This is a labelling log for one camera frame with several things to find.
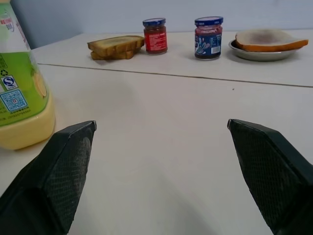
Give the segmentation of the yellow bottle with green label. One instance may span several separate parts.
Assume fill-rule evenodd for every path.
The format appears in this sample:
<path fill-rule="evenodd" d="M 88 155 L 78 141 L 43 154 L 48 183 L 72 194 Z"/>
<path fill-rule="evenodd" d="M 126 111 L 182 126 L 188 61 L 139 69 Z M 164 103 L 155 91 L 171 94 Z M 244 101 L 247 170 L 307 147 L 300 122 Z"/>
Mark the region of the yellow bottle with green label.
<path fill-rule="evenodd" d="M 50 137 L 55 108 L 10 0 L 0 0 L 0 148 L 17 150 Z"/>

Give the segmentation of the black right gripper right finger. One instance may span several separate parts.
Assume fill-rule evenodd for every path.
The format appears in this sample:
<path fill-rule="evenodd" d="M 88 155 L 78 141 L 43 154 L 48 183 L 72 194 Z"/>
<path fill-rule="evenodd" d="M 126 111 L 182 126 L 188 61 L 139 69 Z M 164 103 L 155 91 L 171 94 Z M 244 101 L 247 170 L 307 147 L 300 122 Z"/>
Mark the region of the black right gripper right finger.
<path fill-rule="evenodd" d="M 245 183 L 273 235 L 313 235 L 313 164 L 278 131 L 229 119 Z"/>

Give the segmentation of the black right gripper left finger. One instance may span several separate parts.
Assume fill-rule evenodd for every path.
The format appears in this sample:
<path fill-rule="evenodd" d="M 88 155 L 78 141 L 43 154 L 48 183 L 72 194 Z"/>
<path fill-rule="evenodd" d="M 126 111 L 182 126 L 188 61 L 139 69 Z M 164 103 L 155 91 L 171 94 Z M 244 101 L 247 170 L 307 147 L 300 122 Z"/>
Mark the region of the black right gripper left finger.
<path fill-rule="evenodd" d="M 0 196 L 0 235 L 67 235 L 86 182 L 96 121 L 68 126 Z"/>

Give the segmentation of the toasted bread slice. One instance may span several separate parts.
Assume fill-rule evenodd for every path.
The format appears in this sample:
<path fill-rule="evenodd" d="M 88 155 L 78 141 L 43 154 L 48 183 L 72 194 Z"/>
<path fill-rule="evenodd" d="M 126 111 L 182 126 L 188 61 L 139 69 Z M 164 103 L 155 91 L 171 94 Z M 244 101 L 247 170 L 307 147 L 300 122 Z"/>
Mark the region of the toasted bread slice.
<path fill-rule="evenodd" d="M 141 51 L 141 48 L 137 48 L 135 50 L 130 50 L 126 52 L 121 52 L 121 53 L 115 53 L 113 55 L 109 56 L 100 56 L 94 51 L 90 53 L 91 58 L 93 60 L 122 60 L 122 59 L 131 59 L 133 58 L 138 52 Z"/>
<path fill-rule="evenodd" d="M 88 42 L 87 44 L 88 48 L 98 55 L 111 56 L 141 48 L 144 45 L 144 37 L 127 35 Z"/>

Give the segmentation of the blue jam jar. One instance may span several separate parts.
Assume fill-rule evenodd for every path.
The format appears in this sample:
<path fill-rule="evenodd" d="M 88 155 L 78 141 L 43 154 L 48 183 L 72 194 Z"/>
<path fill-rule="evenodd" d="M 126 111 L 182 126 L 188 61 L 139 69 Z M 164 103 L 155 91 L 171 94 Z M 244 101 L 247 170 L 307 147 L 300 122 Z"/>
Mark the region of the blue jam jar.
<path fill-rule="evenodd" d="M 202 17 L 195 19 L 195 52 L 196 58 L 214 60 L 221 55 L 222 23 L 221 16 Z"/>

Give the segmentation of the silver metal plate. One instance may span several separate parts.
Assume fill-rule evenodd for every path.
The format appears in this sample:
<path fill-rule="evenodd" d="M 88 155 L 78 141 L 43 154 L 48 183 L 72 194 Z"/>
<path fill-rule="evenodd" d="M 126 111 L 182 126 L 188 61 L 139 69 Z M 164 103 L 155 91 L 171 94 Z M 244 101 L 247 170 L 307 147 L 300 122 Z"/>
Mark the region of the silver metal plate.
<path fill-rule="evenodd" d="M 270 62 L 270 61 L 279 61 L 289 58 L 294 55 L 298 49 L 287 50 L 287 51 L 279 51 L 279 52 L 250 52 L 240 49 L 236 40 L 232 40 L 229 42 L 229 47 L 231 48 L 233 54 L 239 58 L 249 60 L 249 61 L 257 61 L 257 62 Z"/>

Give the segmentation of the large bread slice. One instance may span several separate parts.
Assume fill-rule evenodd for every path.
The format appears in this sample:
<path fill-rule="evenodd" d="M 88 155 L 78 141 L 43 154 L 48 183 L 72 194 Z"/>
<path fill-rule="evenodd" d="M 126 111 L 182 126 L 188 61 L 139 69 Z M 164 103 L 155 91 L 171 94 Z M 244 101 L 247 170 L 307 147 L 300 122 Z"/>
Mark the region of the large bread slice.
<path fill-rule="evenodd" d="M 277 29 L 251 29 L 235 35 L 237 46 L 249 52 L 280 52 L 300 49 L 308 45 L 308 39 L 298 39 Z"/>

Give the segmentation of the red jam jar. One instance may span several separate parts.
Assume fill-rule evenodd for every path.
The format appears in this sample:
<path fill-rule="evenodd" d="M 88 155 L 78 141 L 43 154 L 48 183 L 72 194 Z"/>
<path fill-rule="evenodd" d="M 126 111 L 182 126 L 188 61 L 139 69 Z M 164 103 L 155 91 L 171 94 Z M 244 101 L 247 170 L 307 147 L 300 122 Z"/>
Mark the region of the red jam jar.
<path fill-rule="evenodd" d="M 150 55 L 164 54 L 168 50 L 165 18 L 146 19 L 144 26 L 144 38 L 146 52 Z"/>

